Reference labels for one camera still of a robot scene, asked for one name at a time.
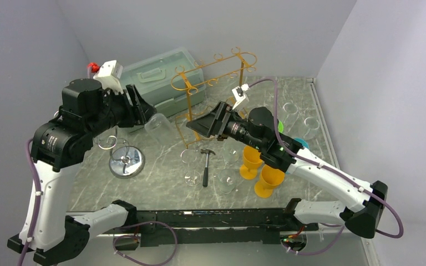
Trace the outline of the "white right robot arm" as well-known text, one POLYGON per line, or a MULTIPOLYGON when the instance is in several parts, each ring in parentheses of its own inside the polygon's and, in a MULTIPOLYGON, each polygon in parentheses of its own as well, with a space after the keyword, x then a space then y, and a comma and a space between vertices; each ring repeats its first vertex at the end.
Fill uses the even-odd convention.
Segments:
POLYGON ((204 137, 215 136, 221 141, 230 137, 254 148, 265 165, 279 173, 299 176, 335 196, 335 201, 327 202, 291 199, 290 211, 283 215, 288 229, 297 230, 309 223, 336 224, 360 237, 373 238, 384 210, 381 201, 387 195, 387 185, 352 177, 284 134, 279 134, 284 143, 280 145, 273 120, 266 107, 254 108, 247 118, 242 118, 232 106, 221 101, 186 126, 204 137))

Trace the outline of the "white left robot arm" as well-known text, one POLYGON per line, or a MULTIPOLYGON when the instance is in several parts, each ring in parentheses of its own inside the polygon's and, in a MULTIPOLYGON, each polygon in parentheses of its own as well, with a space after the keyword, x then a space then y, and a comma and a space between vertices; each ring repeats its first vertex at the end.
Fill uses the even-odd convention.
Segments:
POLYGON ((114 127, 146 124, 156 113, 133 85, 122 91, 104 88, 94 79, 73 80, 62 90, 62 104, 53 119, 40 126, 26 143, 32 191, 26 221, 9 238, 9 249, 27 253, 39 265, 74 259, 94 237, 119 228, 136 228, 136 207, 122 200, 80 218, 67 214, 69 194, 94 138, 114 127))

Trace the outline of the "orange wine glass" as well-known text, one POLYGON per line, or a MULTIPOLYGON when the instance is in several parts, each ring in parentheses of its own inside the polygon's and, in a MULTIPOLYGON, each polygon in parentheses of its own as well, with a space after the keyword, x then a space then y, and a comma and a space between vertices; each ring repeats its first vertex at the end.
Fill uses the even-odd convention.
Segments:
POLYGON ((254 192, 261 198, 270 197, 274 189, 278 187, 285 179, 285 173, 279 169, 264 165, 259 179, 254 185, 254 192))
POLYGON ((242 165, 239 170, 242 178, 252 180, 257 176, 258 169, 263 164, 260 155, 261 153, 255 148, 245 146, 242 153, 242 165))

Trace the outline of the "clear glass chrome rack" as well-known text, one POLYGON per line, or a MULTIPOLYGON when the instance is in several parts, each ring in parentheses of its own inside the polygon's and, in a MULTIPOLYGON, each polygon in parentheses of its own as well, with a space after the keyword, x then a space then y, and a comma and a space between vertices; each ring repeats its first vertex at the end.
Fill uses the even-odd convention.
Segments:
POLYGON ((227 165, 233 165, 239 159, 239 146, 234 141, 226 141, 223 145, 223 158, 227 165))
POLYGON ((181 160, 186 166, 184 181, 189 186, 196 186, 200 182, 200 174, 196 170, 199 154, 195 150, 186 149, 181 153, 181 160))
POLYGON ((154 114, 144 128, 153 139, 163 146, 171 146, 175 141, 174 129, 162 113, 154 114))

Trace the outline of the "clear wine glass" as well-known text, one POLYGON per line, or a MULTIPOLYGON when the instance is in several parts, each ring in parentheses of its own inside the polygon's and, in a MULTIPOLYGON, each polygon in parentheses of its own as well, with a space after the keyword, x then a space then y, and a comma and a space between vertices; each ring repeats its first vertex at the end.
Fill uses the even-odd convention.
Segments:
POLYGON ((298 118, 298 108, 292 102, 287 102, 282 107, 283 110, 283 123, 285 125, 293 125, 298 118))
POLYGON ((308 117, 304 120, 303 124, 303 138, 305 140, 310 140, 318 134, 320 130, 320 122, 319 119, 315 117, 308 117))

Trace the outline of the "green wine glass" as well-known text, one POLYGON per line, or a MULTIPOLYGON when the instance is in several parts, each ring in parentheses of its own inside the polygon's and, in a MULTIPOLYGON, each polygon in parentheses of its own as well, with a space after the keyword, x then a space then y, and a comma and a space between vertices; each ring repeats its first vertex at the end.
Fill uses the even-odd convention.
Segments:
POLYGON ((284 125, 283 125, 283 123, 280 120, 278 121, 277 128, 278 128, 279 133, 283 133, 284 125))

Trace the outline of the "blue wine glass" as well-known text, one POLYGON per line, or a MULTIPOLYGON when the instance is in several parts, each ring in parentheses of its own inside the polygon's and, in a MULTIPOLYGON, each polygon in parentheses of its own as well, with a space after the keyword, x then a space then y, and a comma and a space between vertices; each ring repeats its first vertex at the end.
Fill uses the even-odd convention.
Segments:
POLYGON ((297 142, 299 142, 303 147, 305 147, 305 148, 307 148, 307 149, 309 149, 310 148, 310 146, 309 146, 309 144, 308 144, 308 142, 307 141, 305 141, 305 140, 303 140, 303 139, 301 139, 301 138, 295 138, 295 140, 297 141, 297 142))

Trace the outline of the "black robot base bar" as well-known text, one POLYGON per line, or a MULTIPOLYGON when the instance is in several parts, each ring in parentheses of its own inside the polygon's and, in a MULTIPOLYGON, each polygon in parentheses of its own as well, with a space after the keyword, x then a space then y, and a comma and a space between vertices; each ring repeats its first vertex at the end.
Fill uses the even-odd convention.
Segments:
POLYGON ((284 208, 194 209, 138 211, 140 225, 110 229, 109 234, 136 233, 142 247, 163 244, 260 242, 280 244, 288 234, 316 231, 284 208))

